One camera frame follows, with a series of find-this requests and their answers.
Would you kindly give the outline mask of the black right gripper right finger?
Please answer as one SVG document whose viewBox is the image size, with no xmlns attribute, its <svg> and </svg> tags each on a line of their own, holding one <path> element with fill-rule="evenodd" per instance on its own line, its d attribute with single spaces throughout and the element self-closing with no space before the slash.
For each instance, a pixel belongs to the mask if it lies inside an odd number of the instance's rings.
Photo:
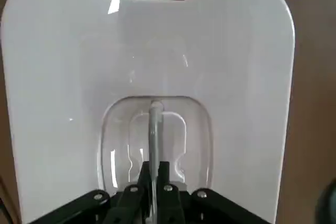
<svg viewBox="0 0 336 224">
<path fill-rule="evenodd" d="M 156 188 L 158 223 L 268 223 L 209 188 L 199 188 L 191 194 L 179 190 L 170 182 L 169 168 L 169 162 L 160 162 Z"/>
</svg>

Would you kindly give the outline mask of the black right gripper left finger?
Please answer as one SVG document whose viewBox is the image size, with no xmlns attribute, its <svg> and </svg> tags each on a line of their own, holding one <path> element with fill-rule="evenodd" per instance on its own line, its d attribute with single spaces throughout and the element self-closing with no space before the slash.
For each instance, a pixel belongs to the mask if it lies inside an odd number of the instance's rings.
<svg viewBox="0 0 336 224">
<path fill-rule="evenodd" d="M 138 181 L 110 196 L 92 190 L 39 218 L 39 223 L 145 223 L 149 214 L 150 169 L 143 162 Z"/>
</svg>

